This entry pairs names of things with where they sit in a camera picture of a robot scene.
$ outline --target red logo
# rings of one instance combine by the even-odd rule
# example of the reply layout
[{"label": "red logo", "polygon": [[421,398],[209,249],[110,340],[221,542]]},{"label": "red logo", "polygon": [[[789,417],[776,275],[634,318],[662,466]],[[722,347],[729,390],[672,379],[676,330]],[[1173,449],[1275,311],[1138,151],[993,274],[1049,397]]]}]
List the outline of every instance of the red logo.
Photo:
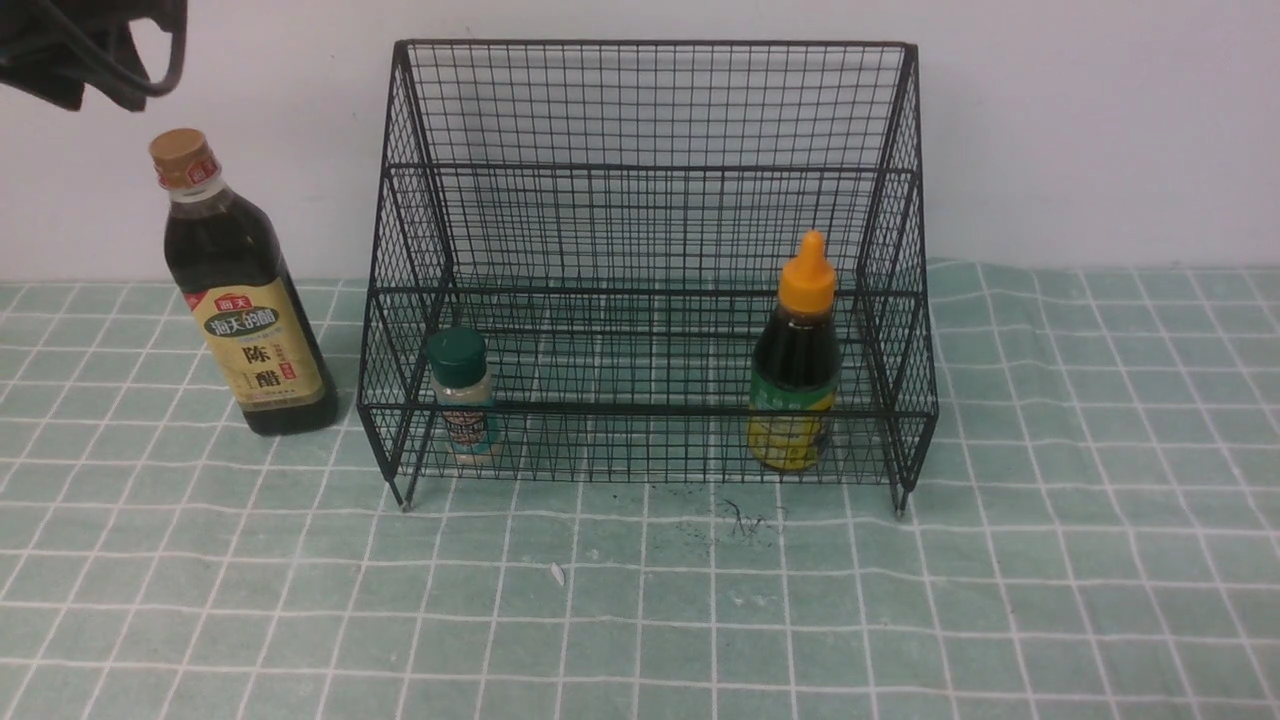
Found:
[{"label": "red logo", "polygon": [[253,301],[248,299],[247,295],[232,295],[227,293],[218,300],[214,300],[214,309],[219,313],[229,313],[232,310],[248,310],[253,306]]},{"label": "red logo", "polygon": [[189,310],[195,310],[196,305],[200,305],[200,301],[204,300],[206,295],[209,295],[207,290],[201,292],[184,292],[182,293],[182,299],[187,301],[187,307]]},{"label": "red logo", "polygon": [[191,181],[192,187],[195,187],[211,179],[220,169],[221,168],[218,167],[218,160],[209,156],[197,163],[192,163],[192,165],[187,168],[187,179]]}]

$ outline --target vinegar bottle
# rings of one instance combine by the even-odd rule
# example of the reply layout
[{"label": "vinegar bottle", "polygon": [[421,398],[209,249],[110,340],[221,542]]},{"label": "vinegar bottle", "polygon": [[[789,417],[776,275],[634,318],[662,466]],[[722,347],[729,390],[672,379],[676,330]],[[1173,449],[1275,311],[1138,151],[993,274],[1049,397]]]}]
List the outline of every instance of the vinegar bottle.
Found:
[{"label": "vinegar bottle", "polygon": [[338,392],[271,220],[227,187],[200,131],[169,131],[150,150],[170,200],[165,261],[250,429],[333,424]]}]

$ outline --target wire mesh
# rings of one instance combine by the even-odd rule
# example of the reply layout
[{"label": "wire mesh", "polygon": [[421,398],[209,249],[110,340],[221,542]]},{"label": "wire mesh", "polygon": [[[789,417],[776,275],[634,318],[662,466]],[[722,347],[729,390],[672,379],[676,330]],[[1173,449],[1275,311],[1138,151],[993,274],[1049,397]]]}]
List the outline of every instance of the wire mesh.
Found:
[{"label": "wire mesh", "polygon": [[[384,142],[357,404],[403,505],[466,471],[883,482],[905,507],[938,414],[914,46],[402,41]],[[829,447],[780,475],[746,450],[750,359],[809,228],[844,360]],[[429,389],[451,325],[489,342],[483,469]]]}]

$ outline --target white wall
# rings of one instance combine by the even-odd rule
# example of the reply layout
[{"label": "white wall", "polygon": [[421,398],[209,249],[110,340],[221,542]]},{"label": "white wall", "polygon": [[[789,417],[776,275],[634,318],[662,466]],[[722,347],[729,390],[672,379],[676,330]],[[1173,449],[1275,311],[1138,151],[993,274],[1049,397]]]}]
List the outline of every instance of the white wall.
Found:
[{"label": "white wall", "polygon": [[195,0],[145,114],[0,87],[0,278],[165,277],[146,145],[184,124],[294,274],[364,274],[392,42],[467,36],[918,42],[931,255],[1280,263],[1275,0]]}]

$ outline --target green checkered tablecloth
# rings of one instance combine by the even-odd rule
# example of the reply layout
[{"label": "green checkered tablecloth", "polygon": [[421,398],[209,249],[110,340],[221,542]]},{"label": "green checkered tablecloth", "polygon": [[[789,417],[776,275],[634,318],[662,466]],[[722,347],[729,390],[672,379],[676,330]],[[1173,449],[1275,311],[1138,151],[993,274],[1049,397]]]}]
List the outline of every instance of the green checkered tablecloth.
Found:
[{"label": "green checkered tablecloth", "polygon": [[169,284],[0,284],[0,716],[1280,712],[1277,270],[933,263],[901,521],[452,473],[401,514],[349,411],[364,283],[302,284],[348,413],[280,439]]}]

